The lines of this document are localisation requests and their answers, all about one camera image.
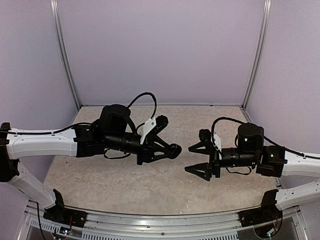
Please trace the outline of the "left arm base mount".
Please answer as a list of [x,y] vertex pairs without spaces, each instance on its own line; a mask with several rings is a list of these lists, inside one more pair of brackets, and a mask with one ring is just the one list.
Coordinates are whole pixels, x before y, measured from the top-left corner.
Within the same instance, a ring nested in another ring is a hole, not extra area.
[[44,209],[43,217],[47,220],[65,224],[70,227],[83,228],[88,213],[82,210],[67,208],[64,204],[62,194],[56,189],[53,189],[53,193],[55,196],[54,204],[52,207]]

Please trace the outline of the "black earbud charging case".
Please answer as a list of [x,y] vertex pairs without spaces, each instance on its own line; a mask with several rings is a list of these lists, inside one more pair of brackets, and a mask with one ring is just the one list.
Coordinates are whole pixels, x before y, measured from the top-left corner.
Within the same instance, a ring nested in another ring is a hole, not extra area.
[[173,159],[177,158],[181,152],[182,152],[182,147],[178,144],[172,143],[169,145],[168,158],[173,160]]

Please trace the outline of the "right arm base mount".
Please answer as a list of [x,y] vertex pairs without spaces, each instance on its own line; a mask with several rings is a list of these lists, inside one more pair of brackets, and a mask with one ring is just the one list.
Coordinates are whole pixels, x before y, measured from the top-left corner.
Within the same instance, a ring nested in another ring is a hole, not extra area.
[[259,207],[242,210],[238,217],[241,226],[248,227],[280,219],[283,217],[283,211],[276,207],[275,199],[263,199]]

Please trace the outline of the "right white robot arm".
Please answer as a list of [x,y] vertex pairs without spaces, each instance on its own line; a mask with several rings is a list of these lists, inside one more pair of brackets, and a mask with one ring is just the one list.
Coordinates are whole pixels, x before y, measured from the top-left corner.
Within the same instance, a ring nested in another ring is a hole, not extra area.
[[[253,123],[242,123],[237,129],[237,146],[221,148],[215,143],[219,137],[213,130],[202,129],[199,143],[189,147],[192,153],[208,155],[208,162],[185,167],[185,171],[206,181],[219,178],[221,169],[248,167],[265,177],[308,176],[319,178],[320,156],[307,154],[271,143],[264,145],[264,129]],[[308,203],[320,197],[320,181],[315,180],[287,189],[264,193],[256,218],[266,222],[278,211]]]

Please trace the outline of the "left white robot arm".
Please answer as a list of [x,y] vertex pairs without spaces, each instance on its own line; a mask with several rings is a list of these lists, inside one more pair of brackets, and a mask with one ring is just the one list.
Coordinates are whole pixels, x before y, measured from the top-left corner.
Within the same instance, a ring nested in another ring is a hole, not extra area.
[[168,144],[159,137],[169,121],[164,115],[151,117],[137,132],[131,110],[124,105],[103,107],[100,117],[92,123],[80,122],[63,129],[29,131],[11,128],[4,122],[0,127],[0,181],[8,183],[38,202],[47,213],[63,223],[70,218],[62,195],[41,183],[20,163],[24,157],[68,156],[76,158],[105,156],[115,150],[126,156],[136,155],[136,163],[152,163],[175,159],[181,146]]

